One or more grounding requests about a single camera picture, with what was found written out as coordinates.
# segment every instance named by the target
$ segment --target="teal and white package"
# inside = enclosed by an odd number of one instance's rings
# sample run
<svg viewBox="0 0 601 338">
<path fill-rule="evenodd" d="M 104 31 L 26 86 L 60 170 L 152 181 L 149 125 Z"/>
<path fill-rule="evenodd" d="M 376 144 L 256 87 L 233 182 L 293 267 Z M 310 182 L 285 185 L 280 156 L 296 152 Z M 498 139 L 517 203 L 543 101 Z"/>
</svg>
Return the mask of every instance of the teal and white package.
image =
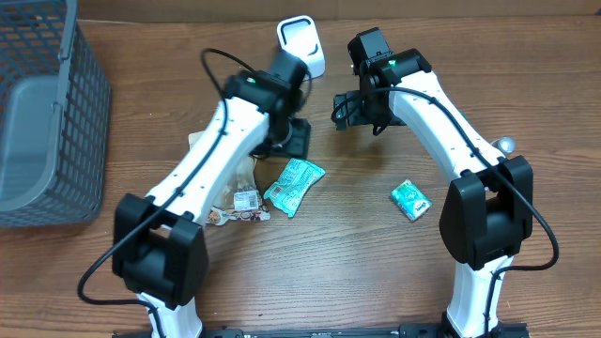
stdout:
<svg viewBox="0 0 601 338">
<path fill-rule="evenodd" d="M 432 202 L 408 179 L 391 192 L 391 197 L 412 222 L 432 207 Z"/>
<path fill-rule="evenodd" d="M 325 174 L 325 170 L 309 161 L 292 159 L 280 178 L 267 189 L 263 198 L 270 199 L 273 205 L 287 213 L 288 217 L 294 217 L 309 187 Z"/>
</svg>

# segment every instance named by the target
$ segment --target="silver ball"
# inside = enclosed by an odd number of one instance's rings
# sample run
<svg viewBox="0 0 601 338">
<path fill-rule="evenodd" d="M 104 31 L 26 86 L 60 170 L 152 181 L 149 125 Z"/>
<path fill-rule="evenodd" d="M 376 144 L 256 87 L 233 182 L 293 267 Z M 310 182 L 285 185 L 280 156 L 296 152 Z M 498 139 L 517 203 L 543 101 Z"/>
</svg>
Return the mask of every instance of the silver ball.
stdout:
<svg viewBox="0 0 601 338">
<path fill-rule="evenodd" d="M 501 151 L 503 155 L 509 156 L 511 153 L 516 151 L 516 140 L 513 137 L 503 136 L 499 140 L 495 140 L 491 143 L 495 148 Z"/>
</svg>

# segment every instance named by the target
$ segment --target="barcode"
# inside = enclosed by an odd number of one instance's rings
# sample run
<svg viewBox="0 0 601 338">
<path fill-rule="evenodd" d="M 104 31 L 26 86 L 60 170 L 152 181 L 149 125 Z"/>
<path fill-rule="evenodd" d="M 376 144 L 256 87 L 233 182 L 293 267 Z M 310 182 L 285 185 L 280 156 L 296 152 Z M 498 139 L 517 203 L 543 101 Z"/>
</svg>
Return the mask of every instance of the barcode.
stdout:
<svg viewBox="0 0 601 338">
<path fill-rule="evenodd" d="M 248 196 L 248 205 L 250 208 L 258 208 L 259 207 L 256 203 L 256 195 Z"/>
<path fill-rule="evenodd" d="M 272 196 L 273 198 L 275 198 L 275 197 L 277 197 L 277 196 L 280 194 L 280 192 L 282 192 L 282 187 L 275 187 L 275 188 L 273 188 L 273 190 L 271 191 L 271 196 Z"/>
</svg>

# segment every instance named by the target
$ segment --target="wooden table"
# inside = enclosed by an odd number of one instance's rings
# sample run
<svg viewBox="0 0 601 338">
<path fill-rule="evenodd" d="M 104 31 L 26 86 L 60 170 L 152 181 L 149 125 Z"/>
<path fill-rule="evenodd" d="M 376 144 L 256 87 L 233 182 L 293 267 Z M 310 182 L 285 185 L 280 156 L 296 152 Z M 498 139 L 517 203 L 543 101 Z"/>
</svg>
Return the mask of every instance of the wooden table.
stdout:
<svg viewBox="0 0 601 338">
<path fill-rule="evenodd" d="M 327 174 L 294 219 L 209 227 L 211 272 L 197 294 L 209 328 L 246 330 L 390 327 L 436 322 L 454 264 L 439 235 L 447 186 L 408 128 L 337 132 L 332 97 L 358 86 L 346 45 L 379 26 L 397 52 L 418 48 L 446 93 L 488 140 L 517 139 L 534 170 L 534 201 L 559 239 L 560 263 L 508 274 L 499 305 L 532 337 L 601 336 L 601 20 L 599 17 L 414 19 L 317 23 L 327 60 L 300 117 L 313 126 L 310 160 Z M 144 195 L 179 162 L 187 136 L 205 128 L 217 95 L 198 53 L 214 47 L 257 69 L 270 64 L 276 23 L 85 24 L 114 89 L 106 203 L 92 224 L 0 231 L 0 336 L 109 337 L 149 328 L 136 306 L 89 306 L 75 286 L 112 243 L 126 192 Z M 221 79 L 239 67 L 212 56 Z M 285 166 L 260 162 L 261 191 Z M 410 223 L 389 199 L 406 178 L 434 202 Z M 516 261 L 551 255 L 536 225 Z M 86 291 L 133 298 L 102 267 Z"/>
</svg>

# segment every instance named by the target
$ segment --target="blue-gray plastic bin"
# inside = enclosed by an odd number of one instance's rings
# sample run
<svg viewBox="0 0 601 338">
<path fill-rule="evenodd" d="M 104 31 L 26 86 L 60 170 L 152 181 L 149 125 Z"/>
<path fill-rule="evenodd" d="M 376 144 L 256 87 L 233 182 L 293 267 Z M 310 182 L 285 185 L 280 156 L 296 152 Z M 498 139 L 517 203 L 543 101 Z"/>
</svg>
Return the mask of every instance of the blue-gray plastic bin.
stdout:
<svg viewBox="0 0 601 338">
<path fill-rule="evenodd" d="M 0 226 L 98 216 L 110 102 L 76 0 L 0 0 Z"/>
</svg>

